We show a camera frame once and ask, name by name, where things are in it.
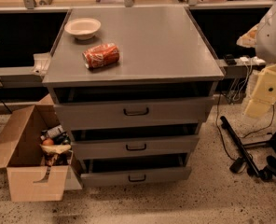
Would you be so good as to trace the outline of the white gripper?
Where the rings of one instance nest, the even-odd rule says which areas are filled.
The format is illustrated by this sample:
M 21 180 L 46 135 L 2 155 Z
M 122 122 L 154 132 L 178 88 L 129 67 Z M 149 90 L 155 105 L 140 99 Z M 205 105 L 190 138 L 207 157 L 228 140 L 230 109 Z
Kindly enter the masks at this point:
M 249 77 L 243 114 L 252 119 L 264 116 L 276 103 L 276 64 L 261 71 L 254 70 Z

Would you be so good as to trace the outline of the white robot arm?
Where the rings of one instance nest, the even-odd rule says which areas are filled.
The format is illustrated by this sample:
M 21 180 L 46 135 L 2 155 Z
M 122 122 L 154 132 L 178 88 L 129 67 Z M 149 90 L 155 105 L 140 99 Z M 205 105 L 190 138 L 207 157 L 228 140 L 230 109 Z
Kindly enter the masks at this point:
M 259 119 L 276 103 L 276 2 L 257 26 L 255 54 L 267 66 L 250 75 L 242 104 L 245 116 Z

